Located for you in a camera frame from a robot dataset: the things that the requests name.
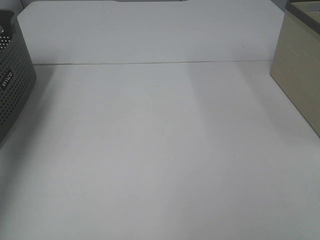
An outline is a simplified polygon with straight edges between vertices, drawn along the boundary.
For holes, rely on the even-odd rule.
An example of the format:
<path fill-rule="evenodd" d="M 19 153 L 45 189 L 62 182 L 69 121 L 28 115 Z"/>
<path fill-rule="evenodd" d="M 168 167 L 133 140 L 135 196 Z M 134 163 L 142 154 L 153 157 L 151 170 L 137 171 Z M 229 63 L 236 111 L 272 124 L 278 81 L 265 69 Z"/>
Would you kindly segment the white back board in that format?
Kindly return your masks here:
<path fill-rule="evenodd" d="M 18 21 L 34 64 L 270 61 L 269 0 L 35 1 Z"/>

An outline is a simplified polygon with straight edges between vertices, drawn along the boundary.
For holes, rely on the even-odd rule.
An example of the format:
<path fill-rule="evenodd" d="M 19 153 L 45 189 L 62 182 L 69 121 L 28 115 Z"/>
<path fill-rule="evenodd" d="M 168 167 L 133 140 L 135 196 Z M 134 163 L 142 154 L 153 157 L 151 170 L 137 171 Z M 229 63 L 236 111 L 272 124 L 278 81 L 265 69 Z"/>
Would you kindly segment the beige storage bin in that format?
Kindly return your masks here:
<path fill-rule="evenodd" d="M 320 2 L 286 2 L 270 75 L 320 133 Z"/>

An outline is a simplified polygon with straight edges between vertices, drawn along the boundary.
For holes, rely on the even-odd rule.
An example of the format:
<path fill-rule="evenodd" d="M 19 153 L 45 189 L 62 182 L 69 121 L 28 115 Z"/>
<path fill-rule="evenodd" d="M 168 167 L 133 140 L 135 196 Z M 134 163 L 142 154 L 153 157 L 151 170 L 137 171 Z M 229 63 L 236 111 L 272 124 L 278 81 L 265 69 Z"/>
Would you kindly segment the grey perforated plastic basket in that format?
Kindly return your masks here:
<path fill-rule="evenodd" d="M 37 75 L 17 14 L 0 10 L 0 141 L 22 112 Z"/>

